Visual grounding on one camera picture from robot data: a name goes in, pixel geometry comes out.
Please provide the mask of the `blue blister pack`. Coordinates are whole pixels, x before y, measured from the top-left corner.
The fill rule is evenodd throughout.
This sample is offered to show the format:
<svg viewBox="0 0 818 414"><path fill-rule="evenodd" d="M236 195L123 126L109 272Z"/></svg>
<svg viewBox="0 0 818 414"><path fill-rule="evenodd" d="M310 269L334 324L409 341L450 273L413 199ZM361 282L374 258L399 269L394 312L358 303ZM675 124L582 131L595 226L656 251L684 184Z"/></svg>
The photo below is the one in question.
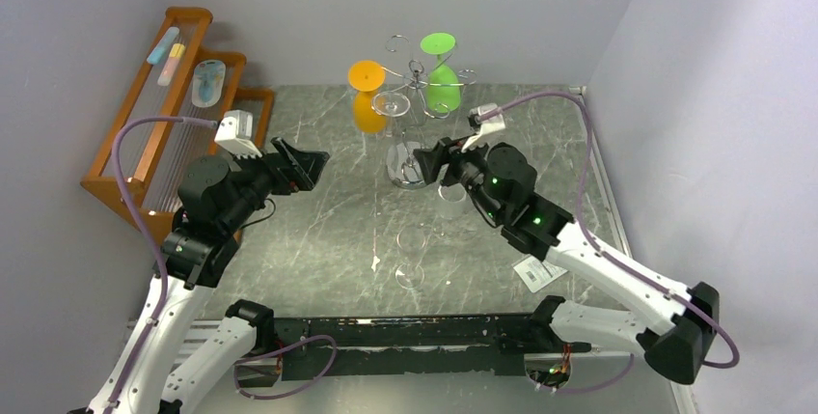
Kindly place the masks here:
<svg viewBox="0 0 818 414"><path fill-rule="evenodd" d="M191 101L195 107L209 108L221 98L226 74L223 61L208 59L194 68Z"/></svg>

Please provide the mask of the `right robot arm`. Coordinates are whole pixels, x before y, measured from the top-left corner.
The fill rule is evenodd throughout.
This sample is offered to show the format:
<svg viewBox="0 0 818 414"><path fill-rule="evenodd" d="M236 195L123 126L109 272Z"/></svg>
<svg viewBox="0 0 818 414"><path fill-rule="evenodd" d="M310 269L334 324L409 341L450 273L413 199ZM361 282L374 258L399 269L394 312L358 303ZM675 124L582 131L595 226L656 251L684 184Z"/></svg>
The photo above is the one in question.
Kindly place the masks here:
<svg viewBox="0 0 818 414"><path fill-rule="evenodd" d="M594 308L549 296L530 315L536 347L590 344L627 351L672 382L695 382L717 334L717 289L672 280L583 229L570 212L536 193L537 172L507 143L468 150L463 140L444 138L413 155L425 182L462 186L515 250L583 277L624 307Z"/></svg>

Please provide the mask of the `orange wooden display shelf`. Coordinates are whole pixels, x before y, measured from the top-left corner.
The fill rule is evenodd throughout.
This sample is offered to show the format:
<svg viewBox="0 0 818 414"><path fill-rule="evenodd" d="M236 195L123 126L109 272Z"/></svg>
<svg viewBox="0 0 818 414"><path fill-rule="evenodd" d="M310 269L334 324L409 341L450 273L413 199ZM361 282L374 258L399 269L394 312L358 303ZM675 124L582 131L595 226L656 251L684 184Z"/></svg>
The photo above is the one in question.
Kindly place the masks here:
<svg viewBox="0 0 818 414"><path fill-rule="evenodd" d="M169 84L158 80L162 61L152 65L144 61L136 73L122 106L103 144L96 153L82 187L118 214L127 223L133 221L117 185L112 155L113 141L120 129L131 121L152 116L186 116L217 121L231 110L253 114L252 141L261 148L272 115L275 96L268 88L241 86L247 59L234 51L217 51L203 45L212 13L204 8L170 7L156 38L161 40L171 28L178 30L175 42L184 50ZM215 105L194 105L194 68L201 61L221 61L226 66L221 96ZM122 139L118 160L126 186L133 196L150 234L161 242L172 229L174 213L180 206L177 187L184 168L206 154L219 154L215 132L190 124L142 124Z"/></svg>

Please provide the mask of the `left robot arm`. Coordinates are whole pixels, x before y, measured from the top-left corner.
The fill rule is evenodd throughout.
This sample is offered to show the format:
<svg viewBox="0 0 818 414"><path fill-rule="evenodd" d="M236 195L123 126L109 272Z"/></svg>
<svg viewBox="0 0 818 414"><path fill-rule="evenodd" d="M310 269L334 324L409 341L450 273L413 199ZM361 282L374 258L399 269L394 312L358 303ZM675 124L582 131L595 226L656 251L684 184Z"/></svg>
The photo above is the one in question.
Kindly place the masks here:
<svg viewBox="0 0 818 414"><path fill-rule="evenodd" d="M181 207L158 248L158 264L134 330L87 413L191 413L224 373L240 363L288 350L272 309L249 300L230 305L214 336L177 365L200 309L239 249L235 235L272 196L311 191L328 152L298 151L282 138L275 151L238 158L192 160L183 172Z"/></svg>

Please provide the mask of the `chrome wine glass rack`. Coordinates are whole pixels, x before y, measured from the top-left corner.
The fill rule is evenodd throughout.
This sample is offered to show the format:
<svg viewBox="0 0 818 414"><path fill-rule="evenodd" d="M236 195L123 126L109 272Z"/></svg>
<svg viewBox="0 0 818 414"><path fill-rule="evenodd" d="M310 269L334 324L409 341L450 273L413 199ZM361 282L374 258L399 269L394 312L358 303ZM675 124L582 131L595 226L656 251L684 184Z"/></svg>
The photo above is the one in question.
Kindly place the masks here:
<svg viewBox="0 0 818 414"><path fill-rule="evenodd" d="M447 60L449 67L449 60L455 49ZM436 58L433 55L425 55L431 58L429 66L426 66L413 51L410 51L407 71L397 72L383 68L390 76L398 78L400 83L393 87L390 86L382 92L395 91L403 93L411 102L410 111L402 119L405 130L404 140L400 141L393 138L393 142L387 149L385 160L388 179L393 185L402 189L419 189L425 186L419 164L413 156L413 151L421 149L424 146L424 127L427 122L442 121L452 115L461 105L460 104L454 112L445 117L435 116L429 110L425 88L428 86L427 77L435 68ZM459 78L462 103L463 90L476 81L476 73L471 69L454 70L454 72Z"/></svg>

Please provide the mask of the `white printed package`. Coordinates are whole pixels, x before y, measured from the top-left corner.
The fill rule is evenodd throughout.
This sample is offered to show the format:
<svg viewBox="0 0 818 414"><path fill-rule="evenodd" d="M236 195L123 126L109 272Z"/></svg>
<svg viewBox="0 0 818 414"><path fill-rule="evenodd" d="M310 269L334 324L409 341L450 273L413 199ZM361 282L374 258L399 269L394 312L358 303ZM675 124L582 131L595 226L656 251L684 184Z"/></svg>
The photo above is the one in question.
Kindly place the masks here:
<svg viewBox="0 0 818 414"><path fill-rule="evenodd" d="M531 293L545 289L567 273L566 269L531 255L516 262L512 269Z"/></svg>

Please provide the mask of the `green plastic wine glass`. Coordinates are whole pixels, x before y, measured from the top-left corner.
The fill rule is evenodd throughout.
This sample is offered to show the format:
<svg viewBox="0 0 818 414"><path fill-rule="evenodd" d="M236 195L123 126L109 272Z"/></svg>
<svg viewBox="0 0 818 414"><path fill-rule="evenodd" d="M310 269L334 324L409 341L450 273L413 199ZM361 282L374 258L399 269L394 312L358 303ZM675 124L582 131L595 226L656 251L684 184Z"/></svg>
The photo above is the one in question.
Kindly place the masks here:
<svg viewBox="0 0 818 414"><path fill-rule="evenodd" d="M455 47L454 35L445 32L431 33L421 41L421 50L436 58L435 68L429 73L425 88L428 108L435 116L445 117L461 104L459 78L447 65Z"/></svg>

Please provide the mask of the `clear glass tumbler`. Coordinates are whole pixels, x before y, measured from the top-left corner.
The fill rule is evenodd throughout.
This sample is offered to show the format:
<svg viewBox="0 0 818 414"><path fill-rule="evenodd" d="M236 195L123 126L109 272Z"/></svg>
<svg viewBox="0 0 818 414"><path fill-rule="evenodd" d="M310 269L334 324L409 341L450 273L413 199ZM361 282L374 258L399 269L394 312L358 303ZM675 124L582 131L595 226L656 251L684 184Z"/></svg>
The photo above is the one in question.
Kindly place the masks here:
<svg viewBox="0 0 818 414"><path fill-rule="evenodd" d="M437 188L437 214L452 220L466 213L469 200L466 189L460 184L439 185Z"/></svg>

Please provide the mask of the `orange plastic wine glass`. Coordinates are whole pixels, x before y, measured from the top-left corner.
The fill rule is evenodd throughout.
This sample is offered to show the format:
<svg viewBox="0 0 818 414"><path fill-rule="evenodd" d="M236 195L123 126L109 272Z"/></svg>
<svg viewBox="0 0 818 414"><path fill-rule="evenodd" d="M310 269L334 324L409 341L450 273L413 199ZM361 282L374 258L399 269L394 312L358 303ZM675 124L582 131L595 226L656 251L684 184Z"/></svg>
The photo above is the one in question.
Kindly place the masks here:
<svg viewBox="0 0 818 414"><path fill-rule="evenodd" d="M356 92L352 100L353 122L361 132L376 134L386 127L387 119L372 108L372 101L385 79L386 72L373 60L356 62L347 73L348 83Z"/></svg>

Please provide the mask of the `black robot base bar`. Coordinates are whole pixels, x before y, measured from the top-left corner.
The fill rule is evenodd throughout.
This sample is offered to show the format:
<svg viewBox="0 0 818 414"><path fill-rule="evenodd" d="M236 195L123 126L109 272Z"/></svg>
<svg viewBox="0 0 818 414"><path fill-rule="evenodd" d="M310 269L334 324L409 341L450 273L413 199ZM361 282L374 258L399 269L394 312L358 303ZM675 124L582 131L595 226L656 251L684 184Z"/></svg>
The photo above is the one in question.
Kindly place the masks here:
<svg viewBox="0 0 818 414"><path fill-rule="evenodd" d="M584 353L525 313L414 317L278 317L246 358L282 381L426 373L526 374L529 354Z"/></svg>

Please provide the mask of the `pastel toothbrush package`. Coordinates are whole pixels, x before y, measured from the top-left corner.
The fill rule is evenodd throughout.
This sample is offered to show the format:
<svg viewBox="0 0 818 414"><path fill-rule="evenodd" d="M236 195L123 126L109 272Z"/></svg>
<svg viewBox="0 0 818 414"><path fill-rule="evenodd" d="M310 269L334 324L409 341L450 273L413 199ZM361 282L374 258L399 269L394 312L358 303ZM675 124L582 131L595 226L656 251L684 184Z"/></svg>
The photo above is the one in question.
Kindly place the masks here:
<svg viewBox="0 0 818 414"><path fill-rule="evenodd" d="M185 52L180 29L176 26L168 28L147 58L149 65L161 67L156 80L159 87L171 84Z"/></svg>

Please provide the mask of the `clear stemmed wine glass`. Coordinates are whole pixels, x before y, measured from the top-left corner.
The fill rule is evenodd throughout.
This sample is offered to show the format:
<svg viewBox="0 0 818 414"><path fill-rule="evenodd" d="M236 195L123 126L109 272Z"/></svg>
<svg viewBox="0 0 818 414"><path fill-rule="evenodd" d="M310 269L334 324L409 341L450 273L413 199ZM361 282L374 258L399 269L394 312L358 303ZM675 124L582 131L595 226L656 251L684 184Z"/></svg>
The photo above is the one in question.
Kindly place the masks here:
<svg viewBox="0 0 818 414"><path fill-rule="evenodd" d="M371 106L375 113L386 119L385 135L403 141L405 130L402 119L411 109L409 98L400 92L381 92L374 96Z"/></svg>

